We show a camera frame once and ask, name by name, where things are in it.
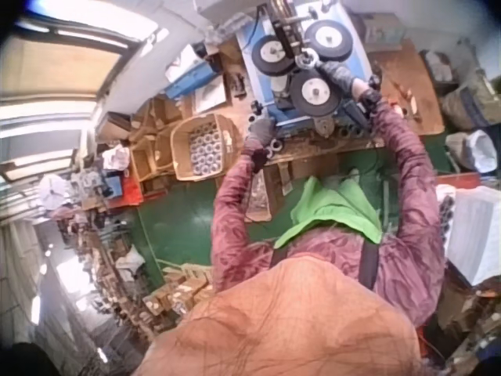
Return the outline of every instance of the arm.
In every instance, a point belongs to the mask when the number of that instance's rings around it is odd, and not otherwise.
[[[216,291],[226,290],[269,268],[271,244],[249,244],[244,222],[248,204],[244,201],[245,193],[251,189],[254,171],[266,162],[260,156],[265,156],[262,142],[248,137],[242,155],[226,174],[214,201],[211,263]]]
[[[387,237],[384,244],[397,257],[383,258],[383,283],[376,290],[421,325],[436,308],[445,268],[434,172],[419,137],[383,100],[372,120],[400,173],[397,239]]]

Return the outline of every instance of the hand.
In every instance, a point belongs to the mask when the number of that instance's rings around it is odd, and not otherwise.
[[[262,147],[266,147],[275,136],[276,120],[274,118],[259,119],[249,128],[249,135],[245,143],[259,142]]]
[[[319,61],[315,67],[324,78],[329,79],[340,88],[343,95],[356,101],[367,89],[370,89],[366,82],[355,77],[344,64],[337,61],[328,61],[327,63]]]

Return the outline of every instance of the pink jacket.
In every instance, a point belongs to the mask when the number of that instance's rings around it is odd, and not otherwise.
[[[374,292],[420,326],[435,310],[445,268],[434,172],[418,136],[387,103],[378,104],[373,126],[395,154],[400,171],[398,233],[384,235]],[[250,243],[244,223],[242,201],[253,168],[251,158],[242,155],[214,202],[211,261],[216,291],[231,288],[270,266],[273,242]],[[291,241],[288,257],[315,255],[358,279],[362,244],[358,233],[321,227]]]

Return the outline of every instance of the ceiling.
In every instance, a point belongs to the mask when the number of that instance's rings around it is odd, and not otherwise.
[[[39,180],[70,173],[97,103],[157,29],[108,2],[30,2],[1,46],[0,224],[45,213]]]

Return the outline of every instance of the wheel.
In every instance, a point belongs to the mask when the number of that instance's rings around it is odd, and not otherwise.
[[[336,21],[314,22],[305,32],[305,38],[321,60],[345,61],[353,50],[353,37],[343,24]]]
[[[301,112],[314,118],[332,114],[341,103],[341,93],[316,70],[303,70],[292,77],[290,98]]]
[[[252,49],[252,62],[263,74],[279,77],[289,73],[295,65],[283,51],[282,43],[275,35],[259,39]]]

